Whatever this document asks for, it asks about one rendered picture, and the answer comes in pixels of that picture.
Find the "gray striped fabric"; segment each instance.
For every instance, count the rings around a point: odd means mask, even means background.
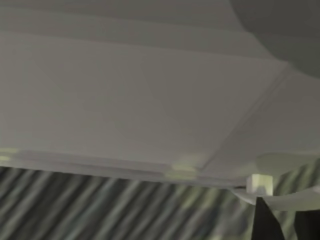
[[[314,185],[320,163],[276,194]],[[0,240],[248,240],[254,207],[227,190],[0,168]],[[275,212],[287,240],[294,212]]]

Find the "small white block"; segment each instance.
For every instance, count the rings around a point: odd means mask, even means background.
[[[274,179],[270,175],[252,174],[246,180],[246,192],[256,196],[272,196]]]

